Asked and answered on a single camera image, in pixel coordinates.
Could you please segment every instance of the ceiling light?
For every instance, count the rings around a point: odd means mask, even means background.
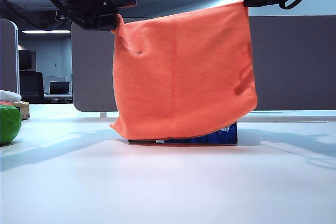
[[[43,30],[26,30],[22,31],[24,34],[69,34],[69,30],[54,30],[54,31],[43,31]]]

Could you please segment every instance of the green object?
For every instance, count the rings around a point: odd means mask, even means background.
[[[0,145],[9,144],[19,133],[21,114],[10,105],[0,105]]]

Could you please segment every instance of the desk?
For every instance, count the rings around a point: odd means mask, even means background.
[[[240,119],[237,146],[167,147],[128,144],[117,112],[30,105],[1,147],[1,222],[335,224],[336,111],[274,113]]]
[[[72,93],[69,94],[44,94],[44,98],[46,100],[50,99],[52,103],[64,103],[71,102],[72,103]]]

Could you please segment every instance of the monitor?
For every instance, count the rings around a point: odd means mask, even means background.
[[[69,93],[68,81],[51,81],[50,82],[50,94],[67,94]]]

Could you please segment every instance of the office chair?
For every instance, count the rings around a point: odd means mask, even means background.
[[[22,101],[45,103],[43,75],[35,71],[20,71],[20,94]]]

